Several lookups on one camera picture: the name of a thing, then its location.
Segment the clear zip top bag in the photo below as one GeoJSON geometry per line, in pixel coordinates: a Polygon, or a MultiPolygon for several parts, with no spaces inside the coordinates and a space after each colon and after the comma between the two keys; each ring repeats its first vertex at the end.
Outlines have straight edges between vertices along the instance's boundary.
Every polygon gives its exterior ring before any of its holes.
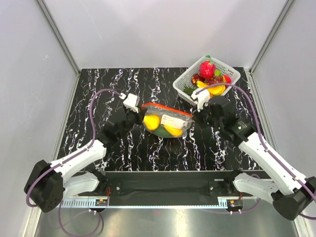
{"type": "Polygon", "coordinates": [[[157,103],[146,103],[142,105],[141,108],[147,109],[146,115],[157,115],[160,117],[160,125],[169,125],[175,128],[182,129],[183,136],[187,135],[187,130],[190,129],[193,123],[193,115],[176,110],[167,106],[163,106],[157,103]]]}

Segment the green avocado toy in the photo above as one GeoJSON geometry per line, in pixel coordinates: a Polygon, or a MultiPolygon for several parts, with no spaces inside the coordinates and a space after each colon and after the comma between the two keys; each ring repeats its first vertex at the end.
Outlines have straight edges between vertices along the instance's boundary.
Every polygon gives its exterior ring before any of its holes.
{"type": "Polygon", "coordinates": [[[161,138],[170,138],[172,136],[163,125],[160,125],[156,130],[154,130],[153,134],[161,138]]]}

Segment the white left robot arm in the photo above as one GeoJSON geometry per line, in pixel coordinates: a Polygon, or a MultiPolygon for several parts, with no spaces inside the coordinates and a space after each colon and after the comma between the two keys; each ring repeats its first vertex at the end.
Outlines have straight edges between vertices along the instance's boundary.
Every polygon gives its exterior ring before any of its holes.
{"type": "Polygon", "coordinates": [[[96,139],[87,145],[50,163],[44,160],[37,162],[24,188],[27,205],[39,207],[47,213],[72,196],[82,193],[102,195],[107,188],[105,175],[95,169],[82,175],[77,173],[103,159],[135,124],[142,123],[146,111],[144,108],[139,108],[137,112],[124,109],[119,120],[107,121],[96,139]]]}

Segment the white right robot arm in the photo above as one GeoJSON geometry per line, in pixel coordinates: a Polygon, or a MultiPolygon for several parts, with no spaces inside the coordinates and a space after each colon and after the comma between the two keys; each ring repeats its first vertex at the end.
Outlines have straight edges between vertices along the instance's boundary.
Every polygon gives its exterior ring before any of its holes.
{"type": "Polygon", "coordinates": [[[224,183],[228,195],[239,192],[256,196],[273,205],[285,219],[294,220],[313,201],[316,194],[316,178],[306,177],[293,168],[259,134],[251,121],[239,118],[234,106],[224,96],[196,97],[193,119],[200,127],[219,129],[227,141],[249,155],[269,175],[271,181],[256,179],[236,171],[224,183]]]}

